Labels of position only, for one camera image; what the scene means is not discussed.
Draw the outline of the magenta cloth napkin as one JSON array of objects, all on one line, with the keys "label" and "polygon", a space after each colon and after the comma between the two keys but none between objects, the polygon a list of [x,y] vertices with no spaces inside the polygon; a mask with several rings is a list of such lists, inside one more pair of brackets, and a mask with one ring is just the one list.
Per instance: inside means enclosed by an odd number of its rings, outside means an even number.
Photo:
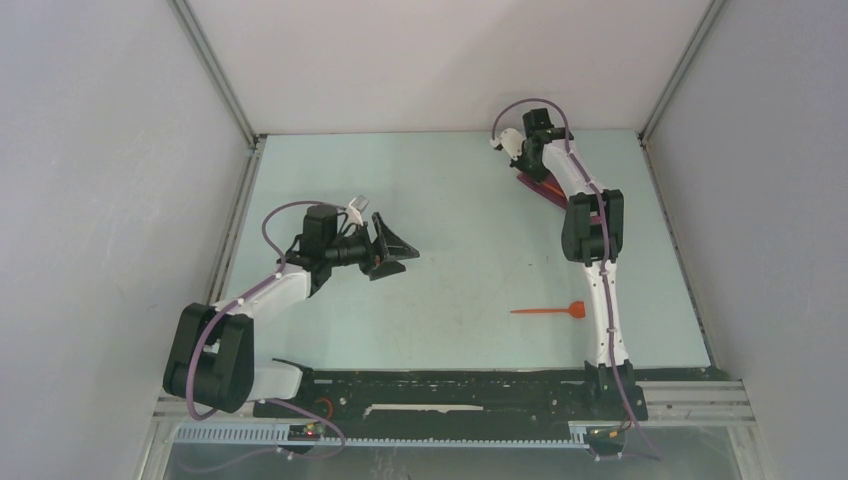
[{"label": "magenta cloth napkin", "polygon": [[556,186],[558,186],[558,187],[559,187],[559,188],[560,188],[560,189],[561,189],[561,190],[565,193],[565,191],[562,189],[562,187],[559,185],[559,183],[556,181],[556,179],[554,178],[554,176],[553,176],[552,174],[548,174],[548,175],[547,175],[547,177],[546,177],[544,180],[542,180],[541,182],[536,182],[536,181],[535,181],[535,180],[534,180],[531,176],[529,176],[527,173],[520,173],[520,174],[517,176],[517,179],[518,179],[518,180],[519,180],[519,181],[520,181],[523,185],[525,185],[526,187],[528,187],[529,189],[531,189],[534,193],[536,193],[537,195],[539,195],[539,196],[543,197],[544,199],[546,199],[546,200],[547,200],[547,201],[549,201],[550,203],[552,203],[552,204],[556,205],[557,207],[561,208],[562,210],[566,210],[566,209],[567,209],[567,207],[568,207],[568,198],[567,198],[567,204],[560,203],[560,202],[555,202],[555,201],[551,201],[551,200],[549,200],[548,198],[545,198],[545,197],[543,196],[543,192],[541,191],[541,188],[539,187],[539,184],[540,184],[540,183],[549,183],[549,184],[552,184],[552,185],[556,185]]}]

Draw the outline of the orange plastic spoon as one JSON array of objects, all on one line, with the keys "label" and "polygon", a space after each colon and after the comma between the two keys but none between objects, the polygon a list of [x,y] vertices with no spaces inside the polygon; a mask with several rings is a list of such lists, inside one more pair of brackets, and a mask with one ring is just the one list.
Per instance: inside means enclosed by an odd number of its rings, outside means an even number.
[{"label": "orange plastic spoon", "polygon": [[574,319],[586,317],[586,307],[582,301],[574,301],[567,307],[523,308],[510,311],[515,315],[555,315],[564,314]]}]

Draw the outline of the orange plastic knife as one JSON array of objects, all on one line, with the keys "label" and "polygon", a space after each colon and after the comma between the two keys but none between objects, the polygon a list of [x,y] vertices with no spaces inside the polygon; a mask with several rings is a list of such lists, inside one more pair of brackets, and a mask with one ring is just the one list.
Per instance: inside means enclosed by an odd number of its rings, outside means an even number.
[{"label": "orange plastic knife", "polygon": [[539,187],[541,188],[545,198],[548,198],[551,201],[567,204],[567,196],[558,186],[549,183],[540,183]]}]

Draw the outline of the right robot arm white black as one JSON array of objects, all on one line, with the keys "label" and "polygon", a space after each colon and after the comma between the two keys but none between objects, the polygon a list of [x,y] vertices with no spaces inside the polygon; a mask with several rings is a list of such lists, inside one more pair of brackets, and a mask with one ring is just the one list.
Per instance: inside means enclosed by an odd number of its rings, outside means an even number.
[{"label": "right robot arm white black", "polygon": [[595,340],[585,362],[581,392],[585,411],[606,418],[622,403],[618,387],[632,374],[617,299],[617,261],[622,250],[624,196],[608,189],[589,171],[568,127],[556,127],[546,108],[522,116],[524,132],[510,166],[525,184],[564,206],[561,247],[565,258],[583,268]]}]

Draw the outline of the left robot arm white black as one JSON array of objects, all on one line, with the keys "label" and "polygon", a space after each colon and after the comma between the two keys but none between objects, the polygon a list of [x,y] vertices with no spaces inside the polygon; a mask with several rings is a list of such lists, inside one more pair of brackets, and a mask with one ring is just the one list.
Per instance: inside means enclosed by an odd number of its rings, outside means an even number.
[{"label": "left robot arm white black", "polygon": [[244,404],[277,399],[292,416],[304,416],[316,403],[315,388],[302,379],[306,367],[283,359],[258,360],[255,340],[261,327],[293,305],[313,297],[336,268],[354,265],[372,281],[405,271],[419,251],[395,234],[379,213],[364,216],[363,196],[347,205],[305,201],[302,230],[287,249],[269,235],[276,253],[273,272],[230,300],[191,303],[179,317],[163,374],[165,393],[185,400],[192,418],[198,405],[234,413]]}]

